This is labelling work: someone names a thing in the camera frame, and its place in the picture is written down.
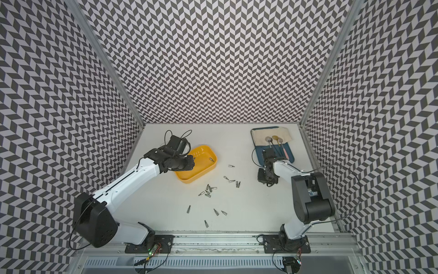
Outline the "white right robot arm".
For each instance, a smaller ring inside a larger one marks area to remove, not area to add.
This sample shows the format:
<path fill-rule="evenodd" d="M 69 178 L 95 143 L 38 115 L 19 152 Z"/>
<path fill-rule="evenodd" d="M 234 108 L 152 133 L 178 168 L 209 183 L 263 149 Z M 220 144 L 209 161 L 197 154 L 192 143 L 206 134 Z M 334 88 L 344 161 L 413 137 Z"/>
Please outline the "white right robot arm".
<path fill-rule="evenodd" d="M 272 148 L 264 149 L 261 155 L 263 166 L 258 170 L 257 180 L 267 187 L 278 184 L 280 179 L 288 182 L 294 209 L 292 219 L 281 225 L 278 238 L 268 244 L 286 252 L 305 250 L 306 233 L 311 227 L 335 215 L 327 180 L 321 172 L 299 170 Z"/>

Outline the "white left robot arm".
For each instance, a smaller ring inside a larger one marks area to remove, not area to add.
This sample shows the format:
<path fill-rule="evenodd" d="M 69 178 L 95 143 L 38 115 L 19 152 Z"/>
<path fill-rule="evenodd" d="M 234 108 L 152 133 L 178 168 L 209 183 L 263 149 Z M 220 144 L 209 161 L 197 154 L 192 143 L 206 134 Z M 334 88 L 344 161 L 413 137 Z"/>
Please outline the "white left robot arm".
<path fill-rule="evenodd" d="M 89 245 L 100 248 L 108 243 L 123 243 L 150 250 L 155 245 L 156 232 L 146 224 L 126 223 L 113 214 L 148 181 L 168 171 L 191 171 L 194 157 L 187 137 L 172 135 L 159 148 L 151 149 L 126 174 L 92 194 L 82 193 L 74 199 L 73 231 Z"/>

